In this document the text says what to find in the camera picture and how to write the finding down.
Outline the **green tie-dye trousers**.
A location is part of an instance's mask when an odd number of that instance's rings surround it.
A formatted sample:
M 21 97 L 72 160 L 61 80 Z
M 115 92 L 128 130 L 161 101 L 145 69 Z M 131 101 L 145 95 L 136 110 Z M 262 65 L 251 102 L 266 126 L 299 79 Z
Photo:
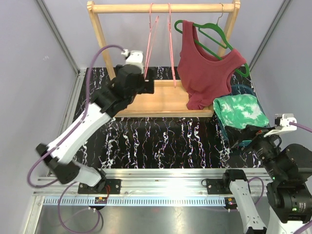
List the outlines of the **green tie-dye trousers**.
M 257 98 L 250 94 L 219 97 L 213 101 L 213 106 L 224 127 L 244 129 L 247 125 L 265 127 L 269 124 Z

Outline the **pink wire hanger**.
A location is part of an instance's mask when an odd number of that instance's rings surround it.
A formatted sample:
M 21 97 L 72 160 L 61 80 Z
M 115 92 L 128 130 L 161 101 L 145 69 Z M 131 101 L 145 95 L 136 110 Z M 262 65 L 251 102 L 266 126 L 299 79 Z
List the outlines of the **pink wire hanger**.
M 174 66 L 174 53 L 173 53 L 173 41 L 172 41 L 172 27 L 171 27 L 171 4 L 168 3 L 168 32 L 169 32 L 169 51 L 170 51 L 170 62 L 171 62 L 171 70 L 172 70 L 172 78 L 173 78 L 173 84 L 176 88 L 176 73 L 175 73 L 175 66 Z
M 152 9 L 153 3 L 150 4 L 149 8 L 149 36 L 148 36 L 148 43 L 147 43 L 147 50 L 146 50 L 146 57 L 145 57 L 145 66 L 144 66 L 144 78 L 147 77 L 149 62 L 152 54 L 153 44 L 156 37 L 157 26 L 159 22 L 159 16 L 156 16 L 155 20 L 152 21 Z

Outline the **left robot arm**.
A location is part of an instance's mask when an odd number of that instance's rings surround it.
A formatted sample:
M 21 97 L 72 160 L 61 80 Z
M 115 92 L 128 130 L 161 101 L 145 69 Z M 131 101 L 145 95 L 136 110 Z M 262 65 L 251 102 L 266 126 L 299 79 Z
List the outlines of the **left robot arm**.
M 40 158 L 57 177 L 57 182 L 79 182 L 87 185 L 95 194 L 105 190 L 106 173 L 102 169 L 78 163 L 73 157 L 93 133 L 132 104 L 137 95 L 153 94 L 154 77 L 153 69 L 144 75 L 136 65 L 118 66 L 117 76 L 94 93 L 93 100 L 83 113 L 58 139 L 49 144 L 40 143 L 36 147 Z

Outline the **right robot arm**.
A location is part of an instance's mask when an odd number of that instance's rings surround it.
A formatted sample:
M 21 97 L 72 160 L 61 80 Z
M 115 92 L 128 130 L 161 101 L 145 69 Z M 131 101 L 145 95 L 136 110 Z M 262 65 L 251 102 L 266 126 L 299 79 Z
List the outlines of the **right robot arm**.
M 300 144 L 290 144 L 284 150 L 275 141 L 281 140 L 274 128 L 248 125 L 241 130 L 233 146 L 251 140 L 247 152 L 254 152 L 271 178 L 267 184 L 270 219 L 265 225 L 250 195 L 246 174 L 240 169 L 227 169 L 221 187 L 232 193 L 237 204 L 245 234 L 302 234 L 312 226 L 312 194 L 306 181 L 312 175 L 312 163 L 302 167 L 297 156 L 311 156 L 311 151 Z

